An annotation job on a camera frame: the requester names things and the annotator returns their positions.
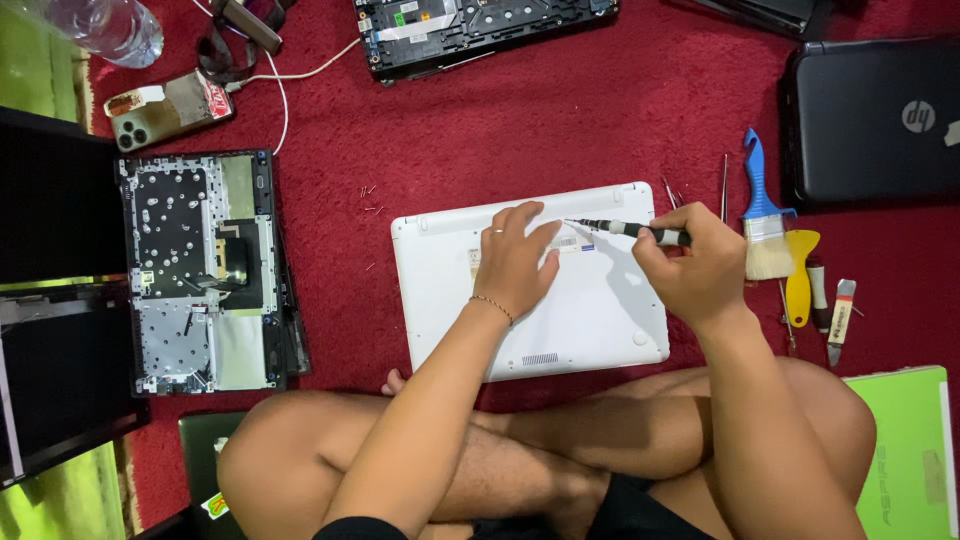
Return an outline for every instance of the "laptop vent grille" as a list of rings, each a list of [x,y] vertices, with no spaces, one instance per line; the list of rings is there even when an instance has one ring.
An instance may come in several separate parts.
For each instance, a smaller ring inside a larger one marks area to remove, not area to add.
[[[535,366],[538,364],[552,364],[554,362],[559,362],[560,358],[556,353],[551,353],[549,355],[530,355],[523,357],[523,365],[525,366]]]

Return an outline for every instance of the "yellow pry tool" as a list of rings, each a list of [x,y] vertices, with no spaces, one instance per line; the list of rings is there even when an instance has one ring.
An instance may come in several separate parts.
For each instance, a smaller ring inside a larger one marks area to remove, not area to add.
[[[820,233],[816,231],[786,232],[786,243],[796,266],[786,280],[786,310],[787,318],[795,328],[805,325],[810,316],[810,277],[804,263],[819,242]]]

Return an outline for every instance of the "bracelet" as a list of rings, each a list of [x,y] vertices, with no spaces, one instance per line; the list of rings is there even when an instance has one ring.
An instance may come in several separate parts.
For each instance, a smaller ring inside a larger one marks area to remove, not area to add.
[[[468,302],[469,302],[470,300],[473,300],[474,298],[479,299],[479,300],[486,300],[487,302],[490,302],[490,303],[493,304],[494,306],[499,307],[500,310],[503,311],[503,314],[506,315],[508,319],[510,319],[510,326],[513,326],[513,325],[514,325],[514,316],[510,314],[510,311],[507,311],[506,309],[504,309],[503,306],[501,306],[500,304],[498,304],[498,303],[494,302],[493,300],[487,298],[486,296],[481,296],[481,295],[479,295],[479,294],[474,294],[473,296],[471,296],[471,297],[469,298]]]

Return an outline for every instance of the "plastic bottle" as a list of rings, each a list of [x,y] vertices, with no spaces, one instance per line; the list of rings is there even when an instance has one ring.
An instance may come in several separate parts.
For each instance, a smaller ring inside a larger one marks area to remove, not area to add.
[[[147,67],[163,51],[163,33],[136,0],[5,0],[78,46],[124,67]]]

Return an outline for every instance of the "red rug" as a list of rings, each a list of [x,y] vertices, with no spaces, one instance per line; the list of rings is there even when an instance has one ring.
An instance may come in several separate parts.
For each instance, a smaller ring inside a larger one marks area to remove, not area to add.
[[[166,48],[145,70],[90,61],[94,125],[109,136],[104,99],[190,70],[206,16],[189,0],[145,0]],[[389,225],[397,216],[644,181],[668,208],[660,177],[689,201],[719,209],[730,154],[731,216],[746,208],[742,140],[753,126],[767,147],[768,185],[778,192],[775,84],[791,41],[654,0],[621,3],[609,28],[498,53],[443,75],[384,88],[358,46],[320,75],[286,85],[290,130],[276,165],[289,258],[299,286],[314,374],[301,388],[377,392],[387,372],[410,374]],[[837,15],[839,39],[960,31],[960,3],[875,0]],[[283,74],[309,71],[357,38],[349,0],[300,2],[282,31]],[[261,60],[258,71],[269,65]],[[155,148],[184,152],[275,147],[283,126],[276,83],[234,94],[231,122]],[[360,200],[362,186],[373,194]],[[385,207],[379,215],[364,206]],[[960,211],[953,206],[802,216],[793,229],[823,235],[828,295],[857,281],[856,303],[836,373],[904,366],[950,370],[960,418]],[[369,271],[365,268],[375,263]],[[775,282],[747,290],[778,353],[786,329]],[[478,406],[529,409],[576,400],[627,380],[703,365],[690,331],[671,318],[672,356],[655,366],[488,384]],[[825,361],[821,336],[798,331],[801,356]],[[152,400],[154,421],[132,435],[143,525],[189,502],[177,420],[186,412],[246,409],[266,392]]]

